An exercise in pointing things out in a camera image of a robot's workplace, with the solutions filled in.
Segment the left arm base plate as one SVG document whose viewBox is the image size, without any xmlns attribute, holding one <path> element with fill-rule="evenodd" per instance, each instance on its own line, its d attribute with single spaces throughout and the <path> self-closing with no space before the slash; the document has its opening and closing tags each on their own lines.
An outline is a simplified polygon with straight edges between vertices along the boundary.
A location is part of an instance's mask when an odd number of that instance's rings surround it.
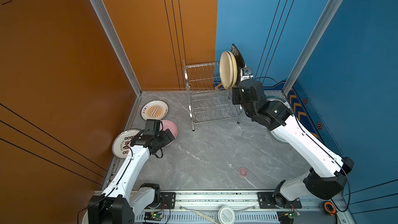
<svg viewBox="0 0 398 224">
<path fill-rule="evenodd" d="M 174 209 L 176 203 L 175 192 L 155 193 L 154 202 L 146 206 L 144 209 L 161 209 L 166 205 L 166 209 Z"/>
</svg>

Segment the steel two-tier dish rack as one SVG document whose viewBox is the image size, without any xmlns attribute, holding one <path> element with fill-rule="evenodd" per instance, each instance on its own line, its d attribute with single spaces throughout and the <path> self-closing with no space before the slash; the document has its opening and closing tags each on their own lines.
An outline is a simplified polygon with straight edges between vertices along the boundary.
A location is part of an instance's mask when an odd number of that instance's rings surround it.
<svg viewBox="0 0 398 224">
<path fill-rule="evenodd" d="M 241 120 L 241 108 L 232 104 L 232 91 L 221 82 L 219 63 L 184 65 L 184 80 L 189 101 L 191 128 L 197 124 L 236 119 Z"/>
</svg>

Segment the black floral square plate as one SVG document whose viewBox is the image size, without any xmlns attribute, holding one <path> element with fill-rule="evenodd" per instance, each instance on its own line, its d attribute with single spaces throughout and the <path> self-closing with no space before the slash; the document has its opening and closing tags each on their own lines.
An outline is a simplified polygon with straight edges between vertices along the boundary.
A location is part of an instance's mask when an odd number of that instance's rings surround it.
<svg viewBox="0 0 398 224">
<path fill-rule="evenodd" d="M 240 76 L 241 69 L 243 69 L 246 66 L 245 60 L 240 53 L 239 49 L 232 44 L 231 46 L 231 53 L 234 55 L 236 64 L 237 64 L 237 71 L 238 71 L 238 76 Z"/>
</svg>

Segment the yellow round plate with bear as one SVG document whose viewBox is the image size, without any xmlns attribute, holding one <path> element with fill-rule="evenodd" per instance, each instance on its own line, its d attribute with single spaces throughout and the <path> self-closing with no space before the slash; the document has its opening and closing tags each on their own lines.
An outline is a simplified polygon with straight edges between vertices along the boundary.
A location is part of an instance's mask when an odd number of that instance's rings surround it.
<svg viewBox="0 0 398 224">
<path fill-rule="evenodd" d="M 230 51 L 227 51 L 227 53 L 230 56 L 231 61 L 232 61 L 232 71 L 233 71 L 233 73 L 232 73 L 233 74 L 233 80 L 232 80 L 232 83 L 231 83 L 231 88 L 232 88 L 232 87 L 235 86 L 235 84 L 237 82 L 238 67 L 237 67 L 235 56 Z"/>
</svg>

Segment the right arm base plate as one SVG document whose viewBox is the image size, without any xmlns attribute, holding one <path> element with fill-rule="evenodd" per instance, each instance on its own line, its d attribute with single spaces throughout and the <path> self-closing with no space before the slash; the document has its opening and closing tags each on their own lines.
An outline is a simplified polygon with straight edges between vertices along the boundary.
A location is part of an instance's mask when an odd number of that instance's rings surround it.
<svg viewBox="0 0 398 224">
<path fill-rule="evenodd" d="M 282 195 L 275 195 L 273 192 L 263 191 L 257 193 L 258 202 L 261 209 L 301 209 L 302 204 L 299 198 L 288 201 Z"/>
</svg>

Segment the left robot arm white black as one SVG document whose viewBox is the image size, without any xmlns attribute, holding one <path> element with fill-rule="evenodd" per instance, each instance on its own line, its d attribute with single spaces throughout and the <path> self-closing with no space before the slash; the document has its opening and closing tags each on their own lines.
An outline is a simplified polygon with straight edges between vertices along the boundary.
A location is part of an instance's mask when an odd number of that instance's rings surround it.
<svg viewBox="0 0 398 224">
<path fill-rule="evenodd" d="M 150 156 L 162 158 L 163 148 L 175 140 L 173 132 L 162 120 L 148 119 L 142 130 L 127 130 L 114 140 L 112 149 L 123 159 L 114 179 L 98 196 L 92 196 L 83 224 L 132 224 L 136 215 L 147 206 L 156 207 L 161 202 L 158 184 L 146 183 L 132 194 L 133 186 Z"/>
</svg>

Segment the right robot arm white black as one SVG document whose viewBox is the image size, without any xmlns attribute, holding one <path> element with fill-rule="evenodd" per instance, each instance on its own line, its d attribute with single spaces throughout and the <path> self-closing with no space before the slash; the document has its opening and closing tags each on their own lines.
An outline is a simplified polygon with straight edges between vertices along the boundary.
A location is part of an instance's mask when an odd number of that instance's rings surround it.
<svg viewBox="0 0 398 224">
<path fill-rule="evenodd" d="M 309 195 L 329 200 L 348 185 L 353 160 L 342 158 L 322 144 L 299 122 L 286 101 L 266 97 L 259 81 L 247 79 L 233 87 L 232 103 L 240 105 L 253 122 L 288 142 L 311 166 L 303 175 L 278 184 L 273 193 L 277 207 L 284 208 Z"/>
</svg>

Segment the cream round plate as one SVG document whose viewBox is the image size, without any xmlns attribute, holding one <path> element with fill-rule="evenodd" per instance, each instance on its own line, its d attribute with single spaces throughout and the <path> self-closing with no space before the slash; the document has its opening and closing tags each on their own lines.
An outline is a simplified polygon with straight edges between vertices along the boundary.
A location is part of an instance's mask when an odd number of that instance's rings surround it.
<svg viewBox="0 0 398 224">
<path fill-rule="evenodd" d="M 221 55 L 219 72 L 223 87 L 229 89 L 233 83 L 233 62 L 228 51 L 224 51 Z"/>
</svg>

